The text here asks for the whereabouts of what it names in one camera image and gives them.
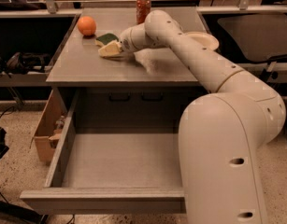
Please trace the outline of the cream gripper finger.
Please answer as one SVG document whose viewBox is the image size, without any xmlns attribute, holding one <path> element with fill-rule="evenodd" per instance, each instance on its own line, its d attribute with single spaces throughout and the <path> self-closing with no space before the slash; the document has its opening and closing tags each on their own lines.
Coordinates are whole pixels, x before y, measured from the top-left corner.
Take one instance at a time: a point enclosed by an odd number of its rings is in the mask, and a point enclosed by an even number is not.
<svg viewBox="0 0 287 224">
<path fill-rule="evenodd" d="M 102 58 L 114 57 L 122 53 L 121 43 L 118 41 L 111 41 L 98 50 L 98 54 Z"/>
</svg>

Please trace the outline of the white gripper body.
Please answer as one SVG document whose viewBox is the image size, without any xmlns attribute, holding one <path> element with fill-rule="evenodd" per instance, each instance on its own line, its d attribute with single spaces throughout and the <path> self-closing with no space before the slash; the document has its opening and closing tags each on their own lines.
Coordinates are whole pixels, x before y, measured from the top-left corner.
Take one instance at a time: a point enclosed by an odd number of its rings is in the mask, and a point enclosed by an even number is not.
<svg viewBox="0 0 287 224">
<path fill-rule="evenodd" d="M 122 50 L 126 52 L 136 52 L 142 49 L 143 28 L 134 26 L 124 30 L 120 35 Z"/>
</svg>

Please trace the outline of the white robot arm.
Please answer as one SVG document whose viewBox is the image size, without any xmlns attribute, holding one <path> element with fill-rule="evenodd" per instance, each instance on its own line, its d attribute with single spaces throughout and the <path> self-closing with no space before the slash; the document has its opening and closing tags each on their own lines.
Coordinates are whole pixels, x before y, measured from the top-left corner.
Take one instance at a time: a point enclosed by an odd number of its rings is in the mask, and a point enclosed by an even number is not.
<svg viewBox="0 0 287 224">
<path fill-rule="evenodd" d="M 286 118 L 262 80 L 187 36 L 162 10 L 103 46 L 102 57 L 167 47 L 207 90 L 179 122 L 179 162 L 189 224 L 268 224 L 256 149 Z"/>
</svg>

